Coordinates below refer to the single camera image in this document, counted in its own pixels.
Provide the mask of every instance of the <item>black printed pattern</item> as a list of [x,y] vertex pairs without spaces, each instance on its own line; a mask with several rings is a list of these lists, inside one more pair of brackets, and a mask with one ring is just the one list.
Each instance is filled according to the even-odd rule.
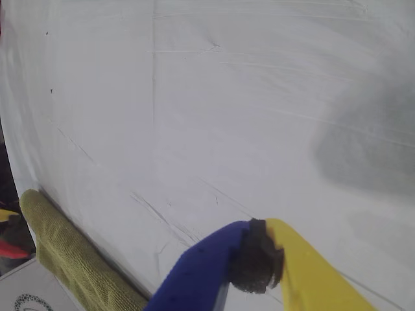
[[53,311],[53,309],[51,308],[51,306],[49,306],[49,303],[47,303],[46,301],[44,301],[42,298],[39,298],[38,296],[31,295],[31,294],[23,294],[23,295],[20,295],[16,299],[16,302],[14,303],[14,311],[23,311],[23,309],[21,309],[21,306],[24,305],[25,303],[28,303],[29,301],[35,301],[39,305],[41,305],[44,308],[46,308],[47,311]]

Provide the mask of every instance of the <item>black rubber cap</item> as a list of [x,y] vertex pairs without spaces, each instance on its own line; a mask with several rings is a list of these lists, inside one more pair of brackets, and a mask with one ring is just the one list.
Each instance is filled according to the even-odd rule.
[[267,286],[274,288],[281,280],[284,250],[276,249],[267,235],[265,220],[250,220],[241,247],[231,256],[229,281],[239,290],[263,294]]

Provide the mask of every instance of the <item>yellow-green cloth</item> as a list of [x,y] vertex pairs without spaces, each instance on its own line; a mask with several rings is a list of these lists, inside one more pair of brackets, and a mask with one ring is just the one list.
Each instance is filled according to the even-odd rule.
[[36,235],[36,258],[68,287],[87,311],[140,311],[147,300],[112,270],[88,240],[41,193],[20,199]]

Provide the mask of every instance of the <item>yellow object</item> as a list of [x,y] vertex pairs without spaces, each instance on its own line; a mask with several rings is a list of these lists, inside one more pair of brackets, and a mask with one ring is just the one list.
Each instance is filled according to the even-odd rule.
[[6,209],[0,209],[0,222],[7,222],[8,218],[13,215],[19,214],[12,211],[8,211]]
[[284,248],[285,311],[376,310],[292,227],[275,218],[266,223],[275,246]]

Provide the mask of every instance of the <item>yellow plastic part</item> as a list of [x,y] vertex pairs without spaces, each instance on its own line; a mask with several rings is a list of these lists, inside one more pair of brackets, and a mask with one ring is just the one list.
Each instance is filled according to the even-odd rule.
[[376,310],[292,227],[275,218],[266,223],[276,248],[284,248],[284,311]]
[[12,215],[18,215],[18,213],[8,211],[6,209],[0,209],[0,222],[7,222],[8,218]]

